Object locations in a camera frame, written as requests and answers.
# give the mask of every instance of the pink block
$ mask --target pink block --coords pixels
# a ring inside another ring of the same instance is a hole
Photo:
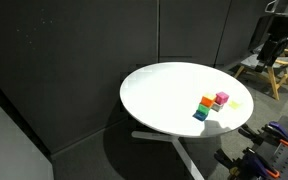
[[[222,105],[227,102],[229,96],[224,92],[219,92],[216,94],[216,103]]]

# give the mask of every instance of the blue block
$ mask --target blue block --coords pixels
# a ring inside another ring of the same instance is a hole
[[[204,121],[206,119],[208,114],[203,114],[202,112],[196,111],[195,114],[193,115],[193,117],[195,117],[196,119],[200,120],[200,121]]]

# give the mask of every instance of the table top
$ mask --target table top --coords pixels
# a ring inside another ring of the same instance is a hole
[[[225,92],[228,102],[219,112],[211,109],[205,121],[193,117],[202,96]],[[120,88],[126,110],[142,124],[179,137],[209,137],[232,131],[253,112],[246,87],[232,76],[203,65],[169,62],[131,73]],[[230,101],[238,102],[234,109]]]

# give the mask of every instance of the toy block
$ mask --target toy block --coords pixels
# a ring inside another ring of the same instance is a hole
[[[204,106],[203,104],[199,104],[198,105],[198,109],[199,112],[203,113],[203,114],[208,114],[208,112],[211,110],[209,107]]]
[[[214,111],[219,112],[221,109],[223,109],[223,106],[224,106],[224,104],[217,104],[216,102],[214,102],[214,104],[212,106],[212,109]]]
[[[193,115],[193,117],[195,117],[196,119],[200,120],[200,121],[204,121],[206,119],[208,114],[203,114],[202,112],[196,111],[195,114]]]
[[[213,95],[213,94],[205,94],[203,97],[202,97],[202,100],[201,100],[201,103],[200,104],[203,104],[204,106],[208,107],[208,108],[211,108],[214,101],[216,99],[216,96]]]
[[[224,92],[219,92],[216,94],[215,102],[219,105],[225,104],[228,100],[229,96]]]
[[[235,102],[235,101],[230,101],[229,102],[229,105],[233,108],[233,109],[237,109],[240,104],[238,102]]]

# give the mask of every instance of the metal stand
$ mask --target metal stand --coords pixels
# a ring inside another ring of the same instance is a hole
[[[157,134],[157,133],[139,132],[139,131],[133,131],[132,137],[139,138],[139,139],[149,139],[149,140],[156,140],[156,141],[171,142],[173,146],[175,147],[176,151],[178,152],[178,154],[180,155],[180,157],[182,158],[188,171],[192,174],[193,178],[195,180],[204,180],[202,174],[197,169],[194,162],[192,161],[192,159],[187,154],[184,147],[178,140],[179,137],[169,136],[169,135],[164,135],[164,134]]]

